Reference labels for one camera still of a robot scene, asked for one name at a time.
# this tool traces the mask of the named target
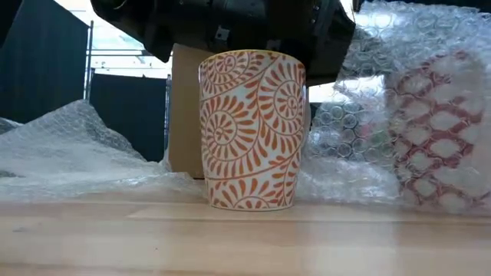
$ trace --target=red patterned object in bubble wrap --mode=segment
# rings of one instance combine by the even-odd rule
[[[483,143],[484,81],[484,66],[465,51],[438,55],[392,78],[387,104],[394,112],[394,170],[411,204],[467,212],[489,199],[488,172],[476,154]],[[491,156],[485,158],[491,164]]]

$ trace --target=orange patterned cup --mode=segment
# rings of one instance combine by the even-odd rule
[[[199,84],[211,206],[291,207],[304,138],[304,65],[272,51],[230,51],[201,63]]]

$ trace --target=bubble wrap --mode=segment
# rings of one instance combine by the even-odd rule
[[[16,127],[21,126],[20,123],[16,123],[5,118],[0,118],[0,134],[6,133],[9,130],[13,130]]]
[[[0,201],[58,201],[142,186],[201,193],[187,175],[147,162],[84,100],[13,126],[0,135]]]
[[[491,215],[491,16],[376,1],[355,21],[299,195]]]

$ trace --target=red lattice pattern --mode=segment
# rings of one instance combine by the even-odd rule
[[[419,117],[408,120],[406,130],[415,126],[425,127],[426,129],[430,130],[430,136],[420,145],[416,145],[404,136],[404,132],[396,133],[391,130],[390,134],[394,138],[394,141],[403,143],[409,149],[409,151],[405,155],[397,157],[395,162],[395,171],[397,173],[399,168],[405,168],[411,172],[412,177],[409,180],[401,183],[401,189],[410,190],[414,195],[416,195],[417,200],[421,205],[425,202],[437,205],[438,198],[449,192],[453,193],[456,196],[459,196],[462,199],[465,199],[466,202],[470,202],[471,205],[480,205],[479,202],[488,197],[489,193],[485,194],[484,196],[480,196],[479,198],[473,198],[466,195],[465,192],[463,192],[462,190],[441,182],[438,178],[434,176],[434,172],[436,172],[442,166],[455,169],[459,166],[460,161],[463,157],[468,156],[472,153],[474,145],[460,138],[459,133],[465,130],[467,127],[480,123],[483,118],[483,112],[472,115],[459,106],[461,103],[468,100],[463,95],[454,97],[447,103],[438,103],[437,100],[433,99],[432,97],[428,97],[439,86],[452,83],[451,75],[439,74],[435,71],[432,71],[431,69],[432,65],[442,58],[448,58],[448,56],[438,55],[430,59],[429,61],[424,62],[420,68],[409,72],[397,83],[396,95],[397,97],[404,98],[404,100],[402,101],[400,106],[397,107],[395,118],[405,118],[405,110],[411,104],[426,104],[429,107],[429,111]],[[465,60],[468,58],[468,55],[464,51],[459,51],[455,53],[453,58],[456,61]],[[404,91],[405,84],[411,80],[413,81],[415,77],[425,77],[430,82],[427,86],[416,93],[408,93]],[[388,100],[389,103],[394,103],[395,99],[393,97],[389,97]],[[430,120],[435,114],[441,111],[446,111],[449,114],[459,117],[460,122],[449,128],[448,130],[435,130],[431,126]],[[459,150],[452,156],[449,156],[447,158],[443,158],[442,156],[437,155],[431,150],[431,146],[441,140],[452,140],[459,146]],[[408,164],[410,164],[411,158],[416,153],[423,153],[428,159],[432,160],[432,163],[423,171],[418,170],[414,166],[408,166]],[[428,179],[430,183],[435,185],[435,187],[437,188],[436,192],[426,197],[424,195],[421,195],[414,186],[415,182],[418,179]]]

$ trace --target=cup rim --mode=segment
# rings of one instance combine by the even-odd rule
[[[264,53],[275,53],[275,54],[282,54],[286,57],[289,57],[289,58],[292,58],[294,60],[296,60],[298,63],[300,63],[301,65],[305,66],[305,64],[303,62],[301,62],[299,59],[297,59],[296,57],[294,56],[291,56],[290,54],[285,54],[285,53],[282,53],[282,52],[278,52],[278,51],[272,51],[272,50],[262,50],[262,49],[242,49],[242,50],[232,50],[232,51],[224,51],[224,52],[221,52],[221,53],[217,53],[217,54],[214,54],[208,58],[206,58],[204,61],[201,61],[201,64],[207,62],[208,60],[210,59],[213,59],[213,58],[216,58],[218,57],[219,55],[221,54],[231,54],[231,53],[235,53],[235,52],[240,52],[240,51],[257,51],[257,52],[264,52]]]

